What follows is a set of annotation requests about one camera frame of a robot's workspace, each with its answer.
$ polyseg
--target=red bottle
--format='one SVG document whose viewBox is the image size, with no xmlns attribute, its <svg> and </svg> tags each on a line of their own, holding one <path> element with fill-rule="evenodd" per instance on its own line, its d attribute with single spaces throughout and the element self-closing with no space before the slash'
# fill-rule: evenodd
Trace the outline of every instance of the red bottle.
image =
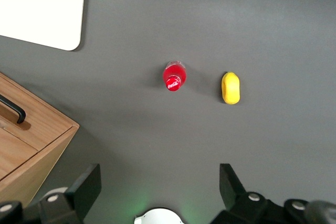
<svg viewBox="0 0 336 224">
<path fill-rule="evenodd" d="M 163 81 L 169 91 L 178 90 L 185 82 L 187 73 L 185 66 L 180 61 L 171 61 L 163 71 Z"/>
</svg>

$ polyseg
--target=yellow toy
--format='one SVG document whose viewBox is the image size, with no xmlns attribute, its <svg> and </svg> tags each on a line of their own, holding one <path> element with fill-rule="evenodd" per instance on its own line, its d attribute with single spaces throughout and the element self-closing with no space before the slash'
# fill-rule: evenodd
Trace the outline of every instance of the yellow toy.
<svg viewBox="0 0 336 224">
<path fill-rule="evenodd" d="M 226 73 L 222 78 L 222 95 L 227 104 L 236 104 L 240 99 L 239 78 L 233 72 Z"/>
</svg>

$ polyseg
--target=drawer handle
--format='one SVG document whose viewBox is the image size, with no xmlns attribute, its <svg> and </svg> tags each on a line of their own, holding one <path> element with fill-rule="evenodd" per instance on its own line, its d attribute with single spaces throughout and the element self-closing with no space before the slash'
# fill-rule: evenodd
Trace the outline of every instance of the drawer handle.
<svg viewBox="0 0 336 224">
<path fill-rule="evenodd" d="M 16 105 L 14 102 L 10 101 L 9 99 L 5 98 L 4 96 L 2 96 L 0 94 L 0 102 L 2 102 L 3 104 L 7 105 L 8 107 L 10 107 L 12 110 L 14 110 L 16 113 L 18 113 L 19 115 L 19 119 L 17 120 L 16 123 L 20 124 L 23 123 L 23 121 L 26 118 L 26 112 L 20 108 L 18 105 Z"/>
</svg>

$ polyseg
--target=metal bolt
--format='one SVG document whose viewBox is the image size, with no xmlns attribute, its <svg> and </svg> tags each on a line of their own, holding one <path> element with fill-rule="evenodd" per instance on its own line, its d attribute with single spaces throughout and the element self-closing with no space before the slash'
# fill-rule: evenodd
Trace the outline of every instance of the metal bolt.
<svg viewBox="0 0 336 224">
<path fill-rule="evenodd" d="M 6 212 L 6 211 L 10 210 L 12 207 L 13 207 L 12 204 L 4 205 L 4 206 L 0 207 L 0 212 Z"/>
<path fill-rule="evenodd" d="M 50 196 L 47 201 L 48 202 L 54 202 L 56 199 L 58 199 L 58 195 L 53 195 L 53 196 Z"/>
<path fill-rule="evenodd" d="M 260 201 L 260 197 L 259 197 L 259 195 L 257 195 L 257 194 L 249 194 L 248 195 L 248 198 L 250 199 L 250 200 L 252 200 L 252 201 Z"/>
<path fill-rule="evenodd" d="M 295 208 L 295 209 L 298 209 L 298 210 L 305 210 L 305 206 L 304 206 L 304 204 L 302 204 L 301 202 L 298 202 L 298 201 L 294 201 L 293 203 L 292 203 L 292 206 Z"/>
</svg>

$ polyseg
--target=gray tabletop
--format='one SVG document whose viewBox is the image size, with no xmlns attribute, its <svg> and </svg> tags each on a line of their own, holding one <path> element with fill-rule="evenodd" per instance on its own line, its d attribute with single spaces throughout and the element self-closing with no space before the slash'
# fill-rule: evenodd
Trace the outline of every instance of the gray tabletop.
<svg viewBox="0 0 336 224">
<path fill-rule="evenodd" d="M 36 198 L 100 163 L 86 223 L 224 208 L 219 164 L 277 204 L 336 202 L 336 0 L 85 0 L 72 52 L 0 37 L 0 71 L 81 128 Z M 168 61 L 187 66 L 169 92 Z M 226 71 L 241 101 L 221 100 Z"/>
</svg>

